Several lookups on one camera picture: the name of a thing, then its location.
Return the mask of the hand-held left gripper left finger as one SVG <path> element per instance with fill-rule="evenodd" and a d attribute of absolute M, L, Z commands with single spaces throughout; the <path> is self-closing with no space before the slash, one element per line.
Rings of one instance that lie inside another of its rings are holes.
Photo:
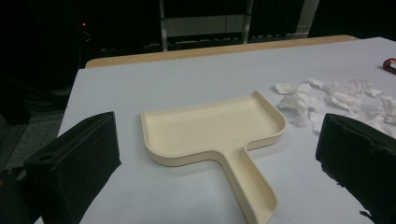
<path fill-rule="evenodd" d="M 79 224 L 120 165 L 112 112 L 84 119 L 24 162 L 45 224 Z"/>

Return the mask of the cream plastic dustpan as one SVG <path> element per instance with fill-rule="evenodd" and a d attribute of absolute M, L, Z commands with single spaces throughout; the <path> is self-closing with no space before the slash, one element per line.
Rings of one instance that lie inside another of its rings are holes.
<path fill-rule="evenodd" d="M 248 155 L 287 130 L 284 116 L 258 91 L 248 97 L 141 114 L 149 156 L 165 166 L 218 162 L 248 224 L 267 224 L 277 199 Z"/>

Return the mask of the white metal stand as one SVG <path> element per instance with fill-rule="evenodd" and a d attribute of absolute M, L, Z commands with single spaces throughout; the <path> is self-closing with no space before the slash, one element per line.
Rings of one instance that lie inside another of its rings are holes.
<path fill-rule="evenodd" d="M 161 46 L 172 42 L 306 36 L 320 0 L 158 0 Z"/>

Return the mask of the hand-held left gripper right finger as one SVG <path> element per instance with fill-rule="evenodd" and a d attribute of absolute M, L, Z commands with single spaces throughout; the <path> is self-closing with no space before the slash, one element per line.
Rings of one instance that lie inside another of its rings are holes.
<path fill-rule="evenodd" d="M 316 160 L 374 224 L 396 224 L 396 139 L 355 119 L 326 114 Z"/>

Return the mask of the dark device with red light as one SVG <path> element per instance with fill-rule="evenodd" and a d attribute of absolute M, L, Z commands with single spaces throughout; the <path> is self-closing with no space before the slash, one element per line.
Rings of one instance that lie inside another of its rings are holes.
<path fill-rule="evenodd" d="M 89 24 L 85 18 L 81 17 L 78 13 L 72 14 L 71 27 L 73 37 L 78 43 L 90 43 L 92 41 Z"/>

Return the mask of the cream brush with red tip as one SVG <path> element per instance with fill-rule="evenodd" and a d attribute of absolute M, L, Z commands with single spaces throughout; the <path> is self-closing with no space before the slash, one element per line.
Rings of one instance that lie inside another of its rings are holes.
<path fill-rule="evenodd" d="M 395 58 L 386 59 L 382 64 L 382 68 L 396 75 L 396 59 Z"/>

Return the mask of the wooden table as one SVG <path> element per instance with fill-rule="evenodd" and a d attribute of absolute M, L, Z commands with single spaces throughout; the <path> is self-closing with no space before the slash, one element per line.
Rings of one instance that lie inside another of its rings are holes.
<path fill-rule="evenodd" d="M 105 57 L 90 60 L 86 63 L 86 68 L 104 67 L 112 65 L 122 65 L 131 63 L 151 63 L 158 61 L 177 60 L 193 57 L 212 56 L 220 54 L 230 54 L 245 51 L 264 50 L 264 49 L 283 49 L 303 46 L 313 46 L 321 44 L 331 44 L 358 40 L 352 35 L 331 35 L 302 39 L 280 40 L 272 42 L 249 43 L 242 45 L 230 45 L 221 47 L 210 47 L 201 49 L 183 49 L 165 52 L 153 52 L 136 55 Z"/>

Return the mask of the pile of torn white tissue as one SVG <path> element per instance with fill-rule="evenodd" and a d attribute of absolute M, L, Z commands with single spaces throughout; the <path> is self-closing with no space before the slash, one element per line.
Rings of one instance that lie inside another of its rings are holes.
<path fill-rule="evenodd" d="M 326 113 L 340 113 L 396 138 L 396 99 L 374 88 L 368 77 L 347 83 L 309 78 L 301 84 L 276 83 L 274 91 L 283 98 L 279 109 L 293 110 L 292 123 L 311 124 L 320 133 Z"/>

